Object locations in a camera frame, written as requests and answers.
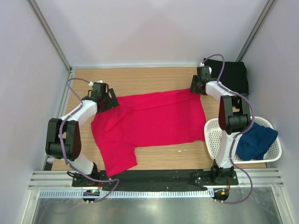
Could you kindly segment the red t shirt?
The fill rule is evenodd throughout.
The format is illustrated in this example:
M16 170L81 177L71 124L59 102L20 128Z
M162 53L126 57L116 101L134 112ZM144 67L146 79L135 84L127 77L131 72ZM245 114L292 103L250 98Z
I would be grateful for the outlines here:
M108 177L137 165L136 147L204 141L200 95L188 89L118 98L119 106L91 122Z

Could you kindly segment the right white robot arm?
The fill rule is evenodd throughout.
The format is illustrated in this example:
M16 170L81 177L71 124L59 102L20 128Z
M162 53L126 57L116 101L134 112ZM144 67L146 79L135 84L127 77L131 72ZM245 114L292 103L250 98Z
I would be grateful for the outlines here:
M197 75L192 78L191 92L210 95L219 101L218 124L222 130L219 152L210 170L195 171L192 176L198 186L226 185L236 178L233 157L236 144L241 135L251 128L251 106L245 94L239 94L212 78L212 69L208 66L197 68Z

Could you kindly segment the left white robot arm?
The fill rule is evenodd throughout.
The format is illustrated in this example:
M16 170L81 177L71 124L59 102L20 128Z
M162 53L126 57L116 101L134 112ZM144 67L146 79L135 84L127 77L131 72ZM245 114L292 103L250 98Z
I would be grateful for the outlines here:
M48 121L45 152L48 156L64 160L83 177L84 183L92 187L100 182L99 172L97 165L82 152L80 128L90 117L113 109L119 103L114 90L101 80L83 80L91 87L83 98L71 88L72 80L67 82L67 87L79 99L79 105L68 114Z

